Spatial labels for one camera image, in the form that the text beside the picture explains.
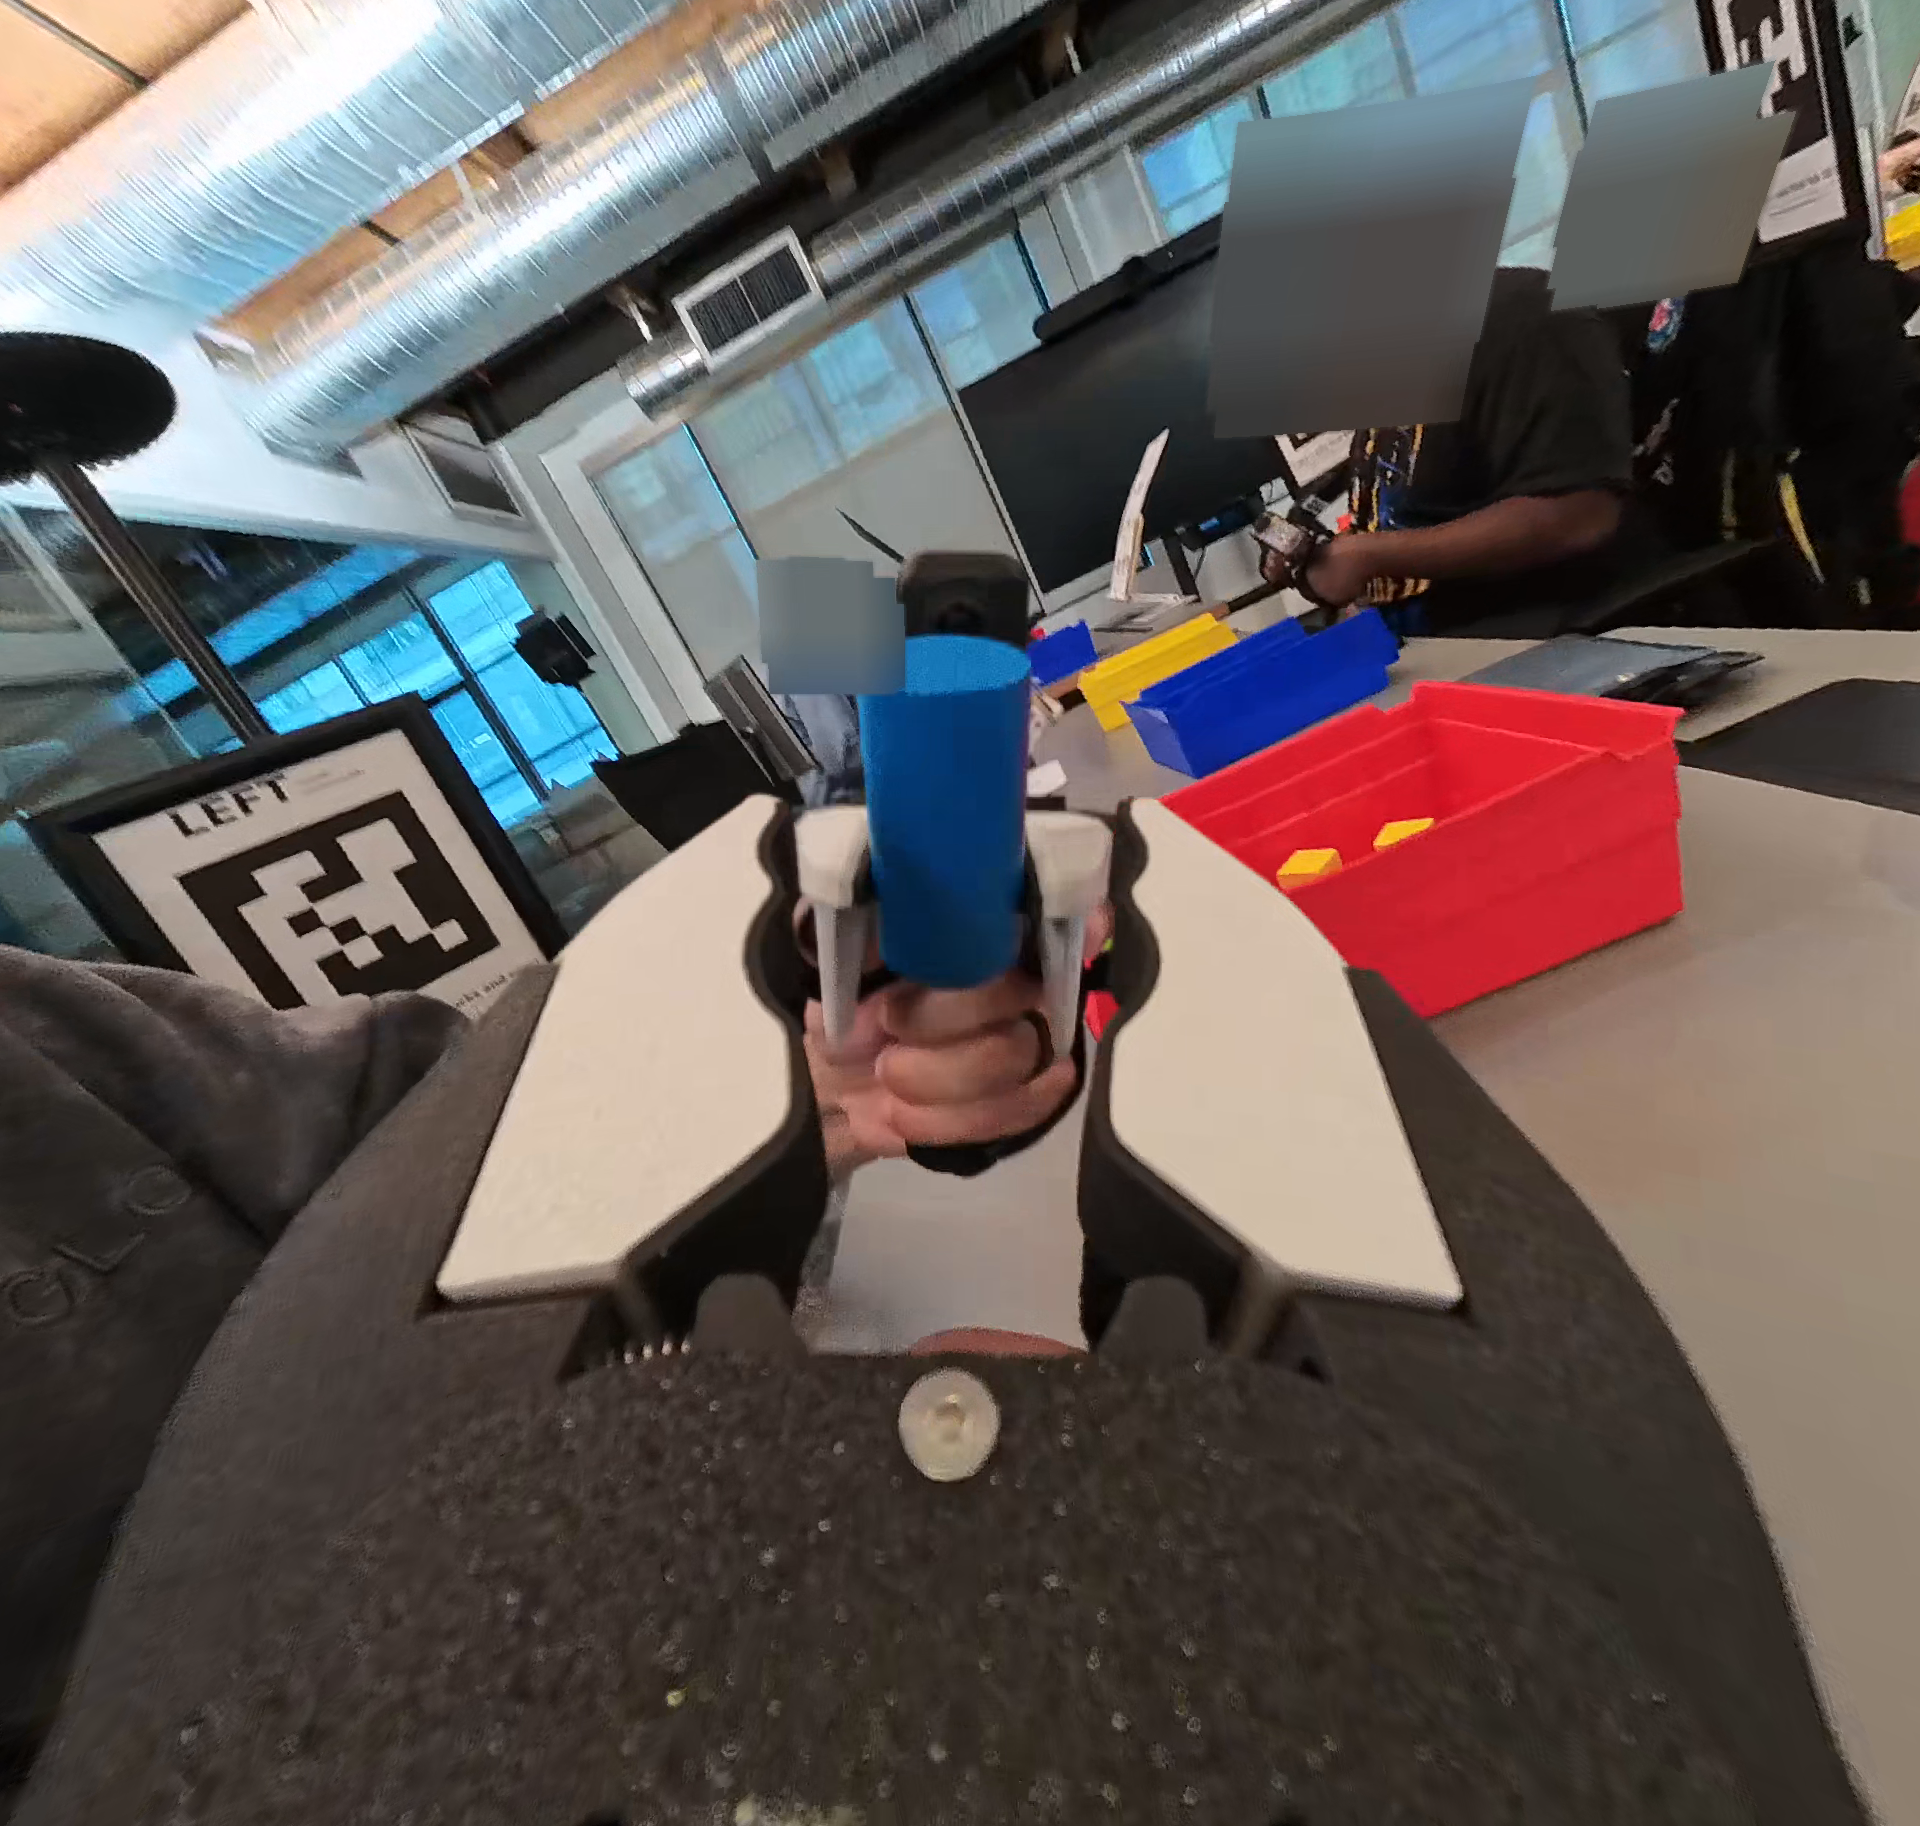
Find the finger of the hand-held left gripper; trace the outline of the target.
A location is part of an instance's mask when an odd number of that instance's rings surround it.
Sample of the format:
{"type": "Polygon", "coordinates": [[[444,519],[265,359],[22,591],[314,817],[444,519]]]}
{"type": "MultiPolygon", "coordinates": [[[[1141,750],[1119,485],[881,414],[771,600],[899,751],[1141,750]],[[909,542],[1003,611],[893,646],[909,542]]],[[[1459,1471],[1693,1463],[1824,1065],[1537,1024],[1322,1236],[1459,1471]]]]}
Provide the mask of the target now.
{"type": "Polygon", "coordinates": [[[1024,812],[1024,928],[1036,950],[1036,1065],[1074,1053],[1093,920],[1111,885],[1111,823],[1064,808],[1024,812]]]}
{"type": "Polygon", "coordinates": [[[799,896],[812,917],[824,1035],[841,1051],[874,943],[872,817],[864,806],[812,808],[793,823],[799,896]]]}

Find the black monitor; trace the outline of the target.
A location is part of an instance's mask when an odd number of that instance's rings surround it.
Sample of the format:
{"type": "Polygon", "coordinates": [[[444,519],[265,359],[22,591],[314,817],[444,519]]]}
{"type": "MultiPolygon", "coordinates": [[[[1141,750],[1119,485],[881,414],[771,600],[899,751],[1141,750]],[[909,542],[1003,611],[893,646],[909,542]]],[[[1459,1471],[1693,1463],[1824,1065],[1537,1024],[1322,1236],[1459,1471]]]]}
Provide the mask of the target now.
{"type": "Polygon", "coordinates": [[[1274,437],[1220,441],[1208,414],[1220,225],[1206,225],[1032,321],[1036,345],[956,406],[1049,611],[1108,587],[1145,446],[1167,433],[1141,542],[1215,542],[1285,482],[1274,437]]]}

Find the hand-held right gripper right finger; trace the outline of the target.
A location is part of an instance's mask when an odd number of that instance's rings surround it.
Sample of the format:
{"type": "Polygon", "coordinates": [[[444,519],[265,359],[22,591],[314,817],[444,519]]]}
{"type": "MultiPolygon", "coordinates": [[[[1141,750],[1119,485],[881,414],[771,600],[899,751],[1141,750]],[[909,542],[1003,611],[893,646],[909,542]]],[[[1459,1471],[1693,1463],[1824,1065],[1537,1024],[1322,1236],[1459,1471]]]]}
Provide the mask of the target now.
{"type": "Polygon", "coordinates": [[[1461,1278],[1354,982],[1306,917],[1176,812],[1117,819],[1117,1020],[1082,1132],[1082,1236],[1117,1278],[1452,1313],[1461,1278]]]}

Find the silver ventilation duct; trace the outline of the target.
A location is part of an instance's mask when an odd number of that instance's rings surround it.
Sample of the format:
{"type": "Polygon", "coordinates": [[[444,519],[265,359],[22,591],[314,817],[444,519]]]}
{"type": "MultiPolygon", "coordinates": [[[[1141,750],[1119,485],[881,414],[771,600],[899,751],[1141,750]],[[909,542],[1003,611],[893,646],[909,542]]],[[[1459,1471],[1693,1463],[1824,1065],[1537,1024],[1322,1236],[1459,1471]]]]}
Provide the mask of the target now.
{"type": "Polygon", "coordinates": [[[269,454],[326,461],[539,328],[630,315],[665,397],[758,335],[690,303],[799,237],[803,298],[919,276],[1040,190],[1180,127],[1400,0],[768,0],[690,35],[630,34],[619,99],[335,276],[273,328],[230,320],[453,176],[507,97],[572,97],[589,34],[636,0],[269,0],[2,198],[2,331],[216,339],[269,454]]]}

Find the printed marker board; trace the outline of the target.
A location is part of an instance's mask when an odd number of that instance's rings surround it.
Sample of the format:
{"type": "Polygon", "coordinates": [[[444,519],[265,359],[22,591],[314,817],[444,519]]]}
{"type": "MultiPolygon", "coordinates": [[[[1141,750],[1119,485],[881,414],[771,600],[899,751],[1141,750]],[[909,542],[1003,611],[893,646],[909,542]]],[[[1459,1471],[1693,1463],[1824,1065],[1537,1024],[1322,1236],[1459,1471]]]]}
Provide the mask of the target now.
{"type": "Polygon", "coordinates": [[[277,1010],[485,1015],[563,928],[417,697],[29,817],[108,949],[277,1010]]]}
{"type": "Polygon", "coordinates": [[[1763,67],[1759,115],[1787,137],[1763,190],[1753,264],[1873,227],[1835,0],[1693,0],[1710,71],[1763,67]]]}

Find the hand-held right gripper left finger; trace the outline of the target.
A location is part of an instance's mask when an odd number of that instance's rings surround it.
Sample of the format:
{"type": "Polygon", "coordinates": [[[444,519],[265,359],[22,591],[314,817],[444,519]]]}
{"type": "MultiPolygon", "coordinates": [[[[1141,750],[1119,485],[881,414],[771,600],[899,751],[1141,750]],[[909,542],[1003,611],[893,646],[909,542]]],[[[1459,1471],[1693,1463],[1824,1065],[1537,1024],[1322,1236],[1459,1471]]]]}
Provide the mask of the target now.
{"type": "Polygon", "coordinates": [[[828,1215],[791,949],[786,806],[743,799],[562,954],[438,1270],[444,1304],[756,1272],[793,1300],[828,1215]]]}

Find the person's left hand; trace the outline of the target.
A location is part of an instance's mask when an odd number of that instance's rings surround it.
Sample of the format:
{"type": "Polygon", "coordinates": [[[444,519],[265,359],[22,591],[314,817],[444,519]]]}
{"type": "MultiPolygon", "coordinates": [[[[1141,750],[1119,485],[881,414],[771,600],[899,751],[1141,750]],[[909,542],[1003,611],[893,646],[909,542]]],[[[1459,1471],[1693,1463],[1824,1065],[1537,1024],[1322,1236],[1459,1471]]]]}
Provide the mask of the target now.
{"type": "Polygon", "coordinates": [[[1036,1148],[1090,1069],[1085,1026],[1049,1030],[1031,969],[939,991],[899,979],[874,950],[841,1040],[828,1035],[820,969],[805,969],[803,1051],[832,1185],[874,1162],[979,1178],[1036,1148]]]}

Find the blue wooden cylinder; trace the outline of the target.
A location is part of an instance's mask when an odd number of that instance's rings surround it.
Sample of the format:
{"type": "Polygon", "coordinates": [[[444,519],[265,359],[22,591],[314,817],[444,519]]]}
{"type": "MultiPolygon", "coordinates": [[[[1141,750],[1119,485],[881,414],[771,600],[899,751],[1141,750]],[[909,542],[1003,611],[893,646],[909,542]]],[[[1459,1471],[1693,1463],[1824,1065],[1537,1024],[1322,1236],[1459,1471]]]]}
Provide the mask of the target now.
{"type": "Polygon", "coordinates": [[[1004,975],[1020,949],[1031,656],[905,636],[901,686],[857,697],[881,965],[930,991],[1004,975]]]}

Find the white air vent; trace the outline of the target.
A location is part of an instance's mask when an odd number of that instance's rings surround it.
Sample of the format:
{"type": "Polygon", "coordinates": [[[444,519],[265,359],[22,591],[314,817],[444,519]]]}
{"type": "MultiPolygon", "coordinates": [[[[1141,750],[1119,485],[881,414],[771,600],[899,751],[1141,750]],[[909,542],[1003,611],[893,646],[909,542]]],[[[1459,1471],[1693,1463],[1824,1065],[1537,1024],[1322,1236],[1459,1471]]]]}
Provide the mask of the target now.
{"type": "Polygon", "coordinates": [[[828,303],[793,227],[771,233],[699,283],[673,294],[694,353],[715,371],[828,303]]]}

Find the black round stand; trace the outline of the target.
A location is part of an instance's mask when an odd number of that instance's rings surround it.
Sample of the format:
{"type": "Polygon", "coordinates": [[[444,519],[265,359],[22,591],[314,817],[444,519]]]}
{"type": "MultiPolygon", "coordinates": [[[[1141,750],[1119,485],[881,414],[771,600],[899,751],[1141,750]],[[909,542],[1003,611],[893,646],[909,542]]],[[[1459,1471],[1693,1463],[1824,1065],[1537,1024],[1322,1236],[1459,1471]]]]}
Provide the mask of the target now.
{"type": "Polygon", "coordinates": [[[91,471],[153,446],[176,414],[176,388],[136,351],[65,331],[2,331],[2,485],[50,485],[230,735],[258,746],[269,725],[91,482],[91,471]]]}

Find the black laptop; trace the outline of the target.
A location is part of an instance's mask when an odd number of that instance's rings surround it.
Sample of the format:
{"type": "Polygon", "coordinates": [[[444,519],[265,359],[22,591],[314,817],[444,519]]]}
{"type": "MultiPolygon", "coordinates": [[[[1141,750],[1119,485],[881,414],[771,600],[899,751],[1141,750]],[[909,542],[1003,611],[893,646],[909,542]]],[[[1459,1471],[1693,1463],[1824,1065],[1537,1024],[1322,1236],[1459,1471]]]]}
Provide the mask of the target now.
{"type": "Polygon", "coordinates": [[[1551,636],[1467,674],[1461,686],[1693,711],[1759,662],[1749,649],[1551,636]]]}

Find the blue plastic bin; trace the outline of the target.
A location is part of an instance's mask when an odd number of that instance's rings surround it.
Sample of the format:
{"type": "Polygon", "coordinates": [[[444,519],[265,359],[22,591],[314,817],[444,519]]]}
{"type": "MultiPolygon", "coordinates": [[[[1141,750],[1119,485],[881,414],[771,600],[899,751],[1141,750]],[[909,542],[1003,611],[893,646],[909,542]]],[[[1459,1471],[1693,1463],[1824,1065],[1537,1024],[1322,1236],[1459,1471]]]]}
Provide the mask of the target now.
{"type": "Polygon", "coordinates": [[[1208,779],[1370,697],[1403,656],[1403,636],[1375,611],[1327,630],[1285,616],[1129,701],[1145,751],[1187,779],[1208,779]]]}

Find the red plastic bin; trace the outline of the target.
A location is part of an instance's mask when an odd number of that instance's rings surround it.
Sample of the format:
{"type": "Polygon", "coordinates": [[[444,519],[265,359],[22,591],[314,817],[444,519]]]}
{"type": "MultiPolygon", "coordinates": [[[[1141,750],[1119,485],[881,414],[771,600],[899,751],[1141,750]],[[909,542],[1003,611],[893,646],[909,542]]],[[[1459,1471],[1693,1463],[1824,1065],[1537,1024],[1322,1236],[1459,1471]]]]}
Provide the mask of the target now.
{"type": "Polygon", "coordinates": [[[1676,707],[1423,681],[1166,806],[1274,885],[1296,849],[1345,870],[1288,892],[1350,969],[1439,1020],[1685,909],[1676,707]],[[1436,832],[1375,855],[1387,819],[1436,832]]]}

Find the yellow plastic bin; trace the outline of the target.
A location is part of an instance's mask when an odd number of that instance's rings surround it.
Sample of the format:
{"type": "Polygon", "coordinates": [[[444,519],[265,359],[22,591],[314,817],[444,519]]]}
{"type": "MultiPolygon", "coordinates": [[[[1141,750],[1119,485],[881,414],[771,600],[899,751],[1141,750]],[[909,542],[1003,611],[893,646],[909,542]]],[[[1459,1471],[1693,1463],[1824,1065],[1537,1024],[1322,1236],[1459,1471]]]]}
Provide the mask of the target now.
{"type": "Polygon", "coordinates": [[[1200,613],[1111,656],[1093,662],[1077,678],[1077,693],[1093,711],[1098,730],[1111,735],[1129,725],[1129,703],[1141,693],[1228,649],[1236,649],[1236,630],[1214,613],[1200,613]]]}

